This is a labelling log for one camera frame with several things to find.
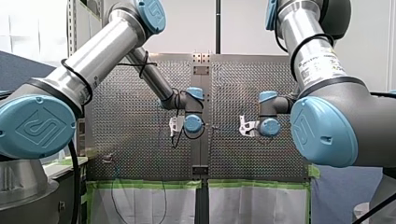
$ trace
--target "white wall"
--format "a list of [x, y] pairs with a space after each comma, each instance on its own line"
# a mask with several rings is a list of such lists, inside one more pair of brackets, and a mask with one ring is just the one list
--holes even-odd
[[[215, 0], [162, 0], [168, 19], [165, 31], [146, 44], [150, 52], [215, 51]], [[223, 0], [221, 52], [224, 54], [283, 55], [274, 33], [264, 29], [267, 0]], [[390, 38], [392, 0], [352, 0], [353, 12], [346, 36], [336, 51], [347, 72], [361, 78], [371, 91], [396, 89], [396, 66]], [[395, 78], [390, 75], [395, 70]]]
[[215, 51], [214, 0], [162, 0], [166, 29], [145, 45], [150, 52]]
[[221, 3], [221, 53], [285, 55], [265, 30], [268, 0]]
[[0, 0], [0, 50], [58, 65], [67, 57], [66, 7], [66, 0]]
[[389, 60], [392, 2], [352, 0], [350, 27], [335, 48], [346, 71], [362, 79], [370, 91], [388, 89], [389, 66], [395, 63]]

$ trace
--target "white cloth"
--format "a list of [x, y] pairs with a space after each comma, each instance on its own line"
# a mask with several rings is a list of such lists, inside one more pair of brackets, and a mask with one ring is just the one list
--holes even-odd
[[305, 224], [306, 189], [209, 189], [210, 223]]
[[[193, 224], [196, 189], [167, 189], [163, 224]], [[91, 224], [157, 224], [163, 219], [163, 189], [94, 189]]]

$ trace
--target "blue joint cover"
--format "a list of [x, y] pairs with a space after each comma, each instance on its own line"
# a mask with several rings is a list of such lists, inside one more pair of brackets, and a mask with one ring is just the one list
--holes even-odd
[[280, 124], [276, 119], [266, 119], [260, 125], [260, 134], [266, 137], [275, 137], [280, 132]]
[[305, 97], [294, 104], [290, 122], [294, 144], [309, 161], [343, 168], [358, 158], [358, 141], [352, 126], [331, 103]]
[[262, 91], [259, 95], [259, 103], [269, 101], [277, 97], [276, 91]]
[[159, 0], [135, 0], [137, 11], [148, 29], [155, 35], [165, 29], [166, 16]]
[[188, 115], [184, 119], [184, 129], [188, 133], [198, 133], [202, 125], [202, 120], [196, 115]]
[[201, 88], [188, 87], [187, 92], [199, 100], [204, 100], [204, 91]]
[[64, 149], [76, 119], [64, 102], [27, 95], [0, 105], [0, 154], [13, 159], [41, 159]]
[[276, 15], [277, 13], [277, 0], [269, 0], [267, 7], [267, 18], [265, 21], [265, 29], [269, 31], [275, 30]]

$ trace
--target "pegboard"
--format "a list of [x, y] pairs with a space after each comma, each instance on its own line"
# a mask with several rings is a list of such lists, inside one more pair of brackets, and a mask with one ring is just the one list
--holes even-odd
[[281, 133], [272, 141], [246, 138], [239, 115], [258, 120], [259, 93], [289, 94], [295, 82], [287, 57], [213, 55], [209, 176], [216, 179], [304, 181], [306, 164], [290, 133], [290, 116], [278, 116]]
[[[173, 87], [185, 90], [192, 82], [196, 85], [192, 55], [156, 54], [152, 59]], [[200, 150], [209, 155], [201, 163], [208, 165], [209, 178], [306, 181], [306, 164], [292, 143], [289, 116], [279, 116], [282, 131], [270, 144], [238, 132], [239, 115], [258, 118], [261, 91], [293, 90], [288, 58], [210, 55], [206, 64], [211, 81], [200, 84], [211, 103], [205, 139], [209, 144], [201, 144]], [[90, 108], [92, 122], [87, 128], [92, 137], [87, 136], [87, 145], [97, 156], [90, 161], [89, 179], [192, 179], [196, 146], [182, 137], [177, 149], [171, 147], [168, 122], [176, 112], [159, 108], [155, 94], [134, 68], [116, 67], [95, 90]], [[110, 153], [119, 176], [113, 164], [103, 161]]]

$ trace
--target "label sticker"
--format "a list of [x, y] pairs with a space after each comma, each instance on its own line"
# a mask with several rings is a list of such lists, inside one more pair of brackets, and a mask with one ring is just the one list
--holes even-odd
[[324, 79], [347, 75], [332, 49], [322, 49], [321, 53], [301, 61], [298, 67], [305, 86]]

